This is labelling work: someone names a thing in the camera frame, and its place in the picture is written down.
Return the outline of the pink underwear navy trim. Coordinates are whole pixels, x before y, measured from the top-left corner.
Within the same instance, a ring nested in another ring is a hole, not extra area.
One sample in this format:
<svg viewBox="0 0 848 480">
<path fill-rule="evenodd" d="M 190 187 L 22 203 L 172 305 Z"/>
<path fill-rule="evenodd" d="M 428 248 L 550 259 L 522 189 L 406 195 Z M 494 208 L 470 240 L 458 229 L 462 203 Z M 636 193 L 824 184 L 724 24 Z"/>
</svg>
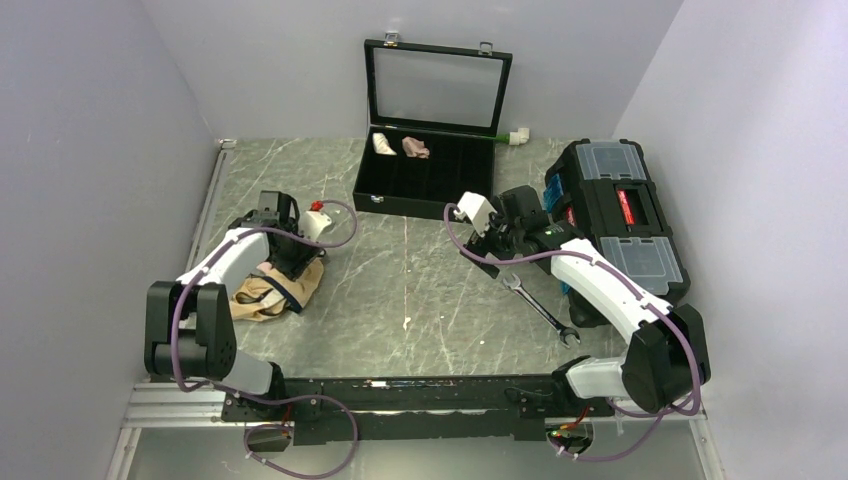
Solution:
<svg viewBox="0 0 848 480">
<path fill-rule="evenodd" d="M 257 266 L 257 271 L 259 275 L 269 276 L 275 271 L 275 268 L 271 265 L 270 262 L 263 262 Z"/>
</svg>

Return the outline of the beige underwear navy trim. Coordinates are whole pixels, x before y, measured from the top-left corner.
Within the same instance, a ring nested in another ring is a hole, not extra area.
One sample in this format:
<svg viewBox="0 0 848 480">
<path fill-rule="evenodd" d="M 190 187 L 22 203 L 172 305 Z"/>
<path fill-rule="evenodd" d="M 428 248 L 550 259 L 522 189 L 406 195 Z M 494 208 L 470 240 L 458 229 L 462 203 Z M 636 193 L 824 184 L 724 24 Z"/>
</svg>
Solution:
<svg viewBox="0 0 848 480">
<path fill-rule="evenodd" d="M 232 319 L 263 322 L 286 312 L 300 314 L 313 298 L 323 275 L 320 258 L 311 261 L 296 280 L 277 270 L 269 276 L 251 275 L 230 297 Z"/>
</svg>

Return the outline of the black compartment storage box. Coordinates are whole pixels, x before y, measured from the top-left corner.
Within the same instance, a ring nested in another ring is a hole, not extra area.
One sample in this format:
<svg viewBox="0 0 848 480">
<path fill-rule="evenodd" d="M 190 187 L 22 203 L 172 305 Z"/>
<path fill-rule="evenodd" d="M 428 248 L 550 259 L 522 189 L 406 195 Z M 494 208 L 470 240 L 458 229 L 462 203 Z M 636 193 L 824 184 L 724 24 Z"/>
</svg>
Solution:
<svg viewBox="0 0 848 480">
<path fill-rule="evenodd" d="M 466 191 L 491 196 L 512 54 L 488 42 L 460 48 L 367 39 L 363 48 L 369 127 L 352 191 L 356 210 L 439 220 Z M 396 156 L 374 152 L 377 132 Z M 407 157 L 407 136 L 422 140 L 430 157 Z"/>
</svg>

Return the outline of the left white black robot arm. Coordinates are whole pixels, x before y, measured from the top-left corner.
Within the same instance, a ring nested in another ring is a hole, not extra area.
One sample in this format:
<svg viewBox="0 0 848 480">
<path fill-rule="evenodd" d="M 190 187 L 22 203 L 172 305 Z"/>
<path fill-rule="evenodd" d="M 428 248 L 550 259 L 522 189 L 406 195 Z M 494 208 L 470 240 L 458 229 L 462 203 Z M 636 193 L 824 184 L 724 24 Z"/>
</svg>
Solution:
<svg viewBox="0 0 848 480">
<path fill-rule="evenodd" d="M 304 240 L 296 200 L 261 192 L 257 207 L 233 221 L 198 266 L 148 289 L 147 372 L 222 386 L 248 395 L 261 419 L 279 417 L 288 402 L 282 370 L 241 351 L 234 322 L 303 310 L 323 272 L 322 249 Z"/>
</svg>

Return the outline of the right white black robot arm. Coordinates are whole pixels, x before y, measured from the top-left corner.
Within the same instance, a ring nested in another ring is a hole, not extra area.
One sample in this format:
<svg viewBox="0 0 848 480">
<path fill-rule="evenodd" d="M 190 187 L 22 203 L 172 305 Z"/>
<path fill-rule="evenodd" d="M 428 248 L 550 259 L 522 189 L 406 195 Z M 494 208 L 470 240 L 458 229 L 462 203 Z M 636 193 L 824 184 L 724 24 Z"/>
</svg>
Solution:
<svg viewBox="0 0 848 480">
<path fill-rule="evenodd" d="M 700 410 L 711 372 L 703 319 L 694 307 L 674 306 L 639 286 L 574 225 L 552 221 L 529 186 L 495 200 L 466 192 L 444 207 L 443 220 L 471 224 L 469 239 L 454 244 L 489 276 L 534 263 L 586 300 L 625 342 L 617 357 L 562 367 L 565 379 L 550 391 L 557 411 L 574 415 L 594 398 L 628 399 L 647 414 Z"/>
</svg>

